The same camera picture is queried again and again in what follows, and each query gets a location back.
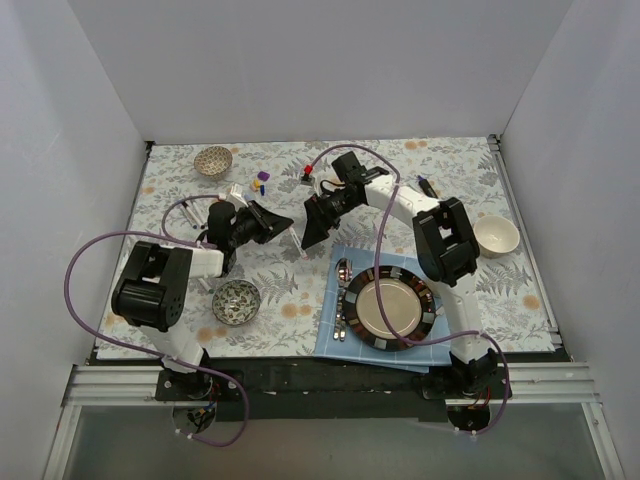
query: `patterned bowl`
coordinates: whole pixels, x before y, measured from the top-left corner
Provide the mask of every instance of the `patterned bowl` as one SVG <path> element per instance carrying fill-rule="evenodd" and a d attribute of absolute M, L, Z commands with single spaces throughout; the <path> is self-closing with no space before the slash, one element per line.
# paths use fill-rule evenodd
<path fill-rule="evenodd" d="M 225 325 L 243 325 L 260 309 L 260 292 L 253 283 L 231 280 L 213 294 L 213 314 Z"/>
<path fill-rule="evenodd" d="M 231 151 L 224 147 L 208 147 L 196 155 L 193 166 L 198 173 L 213 180 L 221 179 L 233 162 Z"/>

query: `white bowl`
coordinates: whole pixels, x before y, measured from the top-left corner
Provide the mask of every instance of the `white bowl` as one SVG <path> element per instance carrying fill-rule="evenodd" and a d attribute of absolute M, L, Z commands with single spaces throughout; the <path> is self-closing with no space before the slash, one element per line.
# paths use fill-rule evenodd
<path fill-rule="evenodd" d="M 513 252 L 520 243 L 520 232 L 509 220 L 496 215 L 486 215 L 473 226 L 473 233 L 480 245 L 480 254 L 496 258 Z"/>

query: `black rimmed plate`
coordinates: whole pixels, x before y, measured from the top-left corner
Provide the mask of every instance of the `black rimmed plate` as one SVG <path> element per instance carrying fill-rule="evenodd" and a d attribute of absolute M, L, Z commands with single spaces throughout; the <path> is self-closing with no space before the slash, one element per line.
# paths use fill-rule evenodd
<path fill-rule="evenodd" d="M 384 265 L 380 267 L 380 290 L 384 310 L 394 330 L 411 340 L 424 340 L 436 319 L 433 295 L 427 284 L 404 268 Z M 351 280 L 342 312 L 353 333 L 367 345 L 387 352 L 412 346 L 394 337 L 384 324 L 376 300 L 373 268 Z"/>

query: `tabletop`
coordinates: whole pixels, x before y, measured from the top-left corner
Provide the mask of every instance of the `tabletop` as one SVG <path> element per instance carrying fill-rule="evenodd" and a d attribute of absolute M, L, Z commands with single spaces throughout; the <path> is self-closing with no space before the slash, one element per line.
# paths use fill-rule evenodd
<path fill-rule="evenodd" d="M 294 220 L 302 237 L 306 224 L 303 202 L 311 194 L 300 185 L 299 174 L 322 150 L 345 142 L 274 142 L 223 145 L 233 153 L 233 164 L 223 180 L 213 181 L 198 174 L 193 161 L 209 145 L 154 146 L 134 206 L 130 228 L 160 233 L 160 220 L 176 200 L 198 194 L 223 193 L 233 183 L 249 192 L 259 171 L 270 173 L 264 196 L 256 200 L 274 213 Z M 401 183 L 418 189 L 417 176 L 429 179 L 441 198 L 459 198 L 471 223 L 484 215 L 501 215 L 514 221 L 505 188 L 485 138 L 418 138 L 359 141 L 382 154 L 398 168 Z M 330 162 L 346 150 L 329 154 L 316 166 L 314 175 L 337 181 Z M 368 168 L 379 162 L 367 153 L 356 152 Z M 208 207 L 205 201 L 201 209 Z M 316 342 L 333 244 L 373 250 L 382 212 L 359 207 L 341 219 L 338 230 L 325 242 L 307 250 L 302 259 L 293 239 L 283 233 L 265 245 L 249 243 L 237 251 L 231 273 L 210 279 L 213 288 L 231 279 L 245 279 L 260 290 L 262 304 L 255 319 L 239 327 L 220 323 L 211 310 L 211 294 L 190 281 L 184 321 L 211 357 L 310 356 Z M 169 232 L 194 240 L 192 227 L 176 210 L 168 218 Z M 123 247 L 126 256 L 131 242 Z M 384 232 L 383 251 L 415 255 L 413 232 L 391 218 Z M 497 258 L 478 259 L 476 290 L 482 323 L 508 352 L 553 351 L 549 315 L 541 301 L 540 285 L 521 244 L 514 252 Z M 152 345 L 124 319 L 105 311 L 101 331 L 136 345 Z M 144 358 L 145 355 L 98 342 L 98 359 Z"/>

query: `bowl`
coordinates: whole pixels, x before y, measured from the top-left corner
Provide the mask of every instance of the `bowl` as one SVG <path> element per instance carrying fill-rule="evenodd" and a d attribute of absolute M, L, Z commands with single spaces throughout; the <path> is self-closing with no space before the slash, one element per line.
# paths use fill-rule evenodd
<path fill-rule="evenodd" d="M 233 155 L 228 148 L 207 147 L 196 155 L 193 166 L 201 175 L 212 180 L 221 179 L 233 162 Z"/>
<path fill-rule="evenodd" d="M 473 226 L 480 245 L 480 254 L 497 258 L 513 252 L 520 243 L 520 232 L 509 220 L 497 215 L 485 215 Z"/>
<path fill-rule="evenodd" d="M 213 293 L 211 307 L 216 318 L 225 325 L 244 325 L 260 309 L 260 292 L 253 283 L 231 280 Z"/>

